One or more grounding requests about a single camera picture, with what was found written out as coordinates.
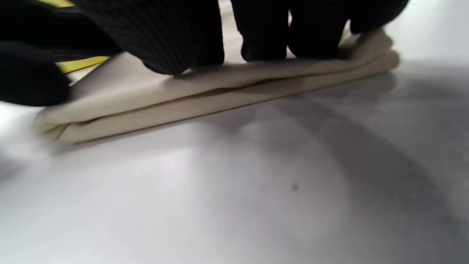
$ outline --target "white table surface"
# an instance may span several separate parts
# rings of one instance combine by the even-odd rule
[[[469,263],[468,24],[413,0],[393,74],[79,146],[1,104],[0,263]]]

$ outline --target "yellow object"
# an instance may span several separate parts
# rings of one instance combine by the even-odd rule
[[[72,2],[67,1],[67,0],[39,0],[39,1],[51,4],[51,5],[55,5],[56,7],[59,7],[59,8],[66,8],[66,7],[74,6]]]
[[[59,8],[66,8],[66,7],[74,6],[72,2],[69,2],[67,0],[39,0],[39,1],[57,6]],[[88,68],[96,64],[103,63],[107,59],[108,57],[93,57],[93,58],[79,60],[79,61],[58,62],[56,64],[63,73],[69,73],[72,71],[81,70],[81,69]]]

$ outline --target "beige fabric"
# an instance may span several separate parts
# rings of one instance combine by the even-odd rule
[[[78,82],[70,103],[41,111],[37,131],[61,142],[92,140],[338,85],[399,64],[384,30],[347,34],[336,60],[243,63],[230,8],[222,18],[226,65],[174,78],[119,55]]]

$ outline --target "folded towel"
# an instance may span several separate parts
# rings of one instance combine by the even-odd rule
[[[121,54],[75,84],[71,102],[41,111],[37,131],[60,142],[93,140],[339,85],[399,64],[383,29],[345,33],[334,60],[244,63],[232,10],[223,9],[222,19],[225,65],[169,77]]]

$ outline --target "dark spot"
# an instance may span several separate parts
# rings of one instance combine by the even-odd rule
[[[299,188],[299,186],[298,186],[297,183],[294,183],[294,184],[292,184],[292,186],[291,186],[292,191],[295,192],[295,193],[298,191],[298,188]]]

